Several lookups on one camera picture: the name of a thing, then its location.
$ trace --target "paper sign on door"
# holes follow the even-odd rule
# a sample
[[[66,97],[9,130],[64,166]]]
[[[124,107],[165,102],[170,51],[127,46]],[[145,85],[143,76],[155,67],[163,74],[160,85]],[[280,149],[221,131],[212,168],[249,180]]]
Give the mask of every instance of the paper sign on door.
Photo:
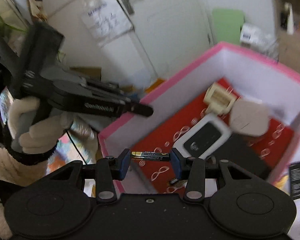
[[[82,21],[100,46],[133,29],[117,0],[101,0],[82,15]]]

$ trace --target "black round pad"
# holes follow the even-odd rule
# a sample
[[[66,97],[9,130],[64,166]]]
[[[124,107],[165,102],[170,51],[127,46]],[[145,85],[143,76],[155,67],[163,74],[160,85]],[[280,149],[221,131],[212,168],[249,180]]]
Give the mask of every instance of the black round pad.
[[[5,204],[11,230],[27,238],[62,236],[89,216],[90,200],[81,190],[50,180],[40,187],[20,190]]]
[[[229,231],[245,237],[271,237],[292,225],[296,206],[284,192],[255,180],[236,180],[216,192],[209,209]]]

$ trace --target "black wrist strap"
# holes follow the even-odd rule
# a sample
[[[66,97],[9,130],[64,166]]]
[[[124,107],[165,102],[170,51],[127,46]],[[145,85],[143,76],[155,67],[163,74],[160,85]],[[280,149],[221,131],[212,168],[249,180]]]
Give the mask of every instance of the black wrist strap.
[[[48,160],[54,153],[57,144],[49,151],[45,153],[40,153],[40,154],[26,154],[26,153],[19,153],[14,151],[11,148],[11,142],[12,142],[12,137],[9,131],[9,128],[7,125],[3,127],[3,140],[4,140],[4,145],[9,152],[9,154],[19,163],[27,165],[27,166],[32,166],[36,165],[38,163],[44,162]]]

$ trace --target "green object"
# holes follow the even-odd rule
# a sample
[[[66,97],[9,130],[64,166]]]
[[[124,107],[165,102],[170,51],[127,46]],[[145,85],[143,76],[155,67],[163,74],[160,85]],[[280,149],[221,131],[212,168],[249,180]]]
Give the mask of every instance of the green object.
[[[0,31],[7,36],[12,30],[25,32],[27,26],[18,18],[7,0],[0,0]]]
[[[217,42],[240,44],[240,33],[244,24],[244,13],[240,10],[215,8],[212,11]]]

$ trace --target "pink box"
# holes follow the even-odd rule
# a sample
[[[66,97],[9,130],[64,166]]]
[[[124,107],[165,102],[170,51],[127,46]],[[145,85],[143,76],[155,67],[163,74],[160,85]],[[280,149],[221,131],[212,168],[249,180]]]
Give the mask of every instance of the pink box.
[[[154,108],[151,117],[127,113],[105,128],[99,134],[103,155],[118,156],[125,148],[132,147],[222,77],[243,98],[266,104],[274,118],[295,131],[283,158],[268,178],[274,183],[287,164],[300,160],[300,74],[263,55],[224,42],[205,52],[141,100]],[[115,183],[120,192],[151,191],[136,169],[131,169],[122,182]]]

